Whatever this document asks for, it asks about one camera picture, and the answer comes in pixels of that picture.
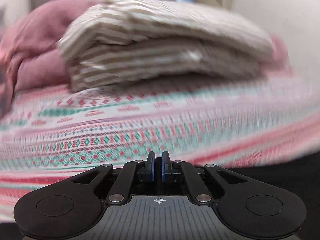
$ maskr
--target white crosshair marker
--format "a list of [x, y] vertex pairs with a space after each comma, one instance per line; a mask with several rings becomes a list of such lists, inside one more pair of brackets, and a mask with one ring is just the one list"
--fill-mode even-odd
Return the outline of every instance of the white crosshair marker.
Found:
[[162, 199], [162, 198], [157, 198], [156, 200], [154, 200], [154, 201], [156, 201], [157, 203], [162, 203], [163, 201], [165, 201], [164, 199]]

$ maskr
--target pink blanket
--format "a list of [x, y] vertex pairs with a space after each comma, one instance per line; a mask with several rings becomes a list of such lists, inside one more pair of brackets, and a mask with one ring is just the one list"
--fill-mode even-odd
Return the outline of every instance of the pink blanket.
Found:
[[10, 27], [0, 43], [0, 118], [10, 109], [14, 91], [69, 83], [56, 48], [69, 24], [91, 0], [53, 0]]

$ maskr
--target gray ribbed plate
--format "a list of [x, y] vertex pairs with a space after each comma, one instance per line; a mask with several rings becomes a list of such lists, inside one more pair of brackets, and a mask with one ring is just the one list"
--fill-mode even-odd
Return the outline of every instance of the gray ribbed plate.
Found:
[[[210, 207], [186, 196], [133, 196], [109, 207], [90, 230], [72, 240], [245, 240], [225, 227]], [[295, 236], [286, 240], [297, 239]]]

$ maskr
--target beige and white striped cloth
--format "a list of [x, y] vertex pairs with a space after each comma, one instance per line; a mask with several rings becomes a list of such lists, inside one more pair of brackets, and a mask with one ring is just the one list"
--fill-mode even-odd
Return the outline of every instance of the beige and white striped cloth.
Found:
[[269, 34], [239, 15], [163, 0], [104, 0], [57, 46], [73, 91], [161, 74], [255, 76], [273, 52]]

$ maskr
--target mattress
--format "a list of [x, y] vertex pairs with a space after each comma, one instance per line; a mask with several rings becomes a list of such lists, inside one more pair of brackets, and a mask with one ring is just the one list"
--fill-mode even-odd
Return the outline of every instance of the mattress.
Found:
[[15, 203], [31, 190], [102, 163], [146, 159], [149, 151], [235, 168], [287, 162], [319, 142], [319, 92], [288, 73], [20, 92], [0, 121], [0, 220], [13, 221]]

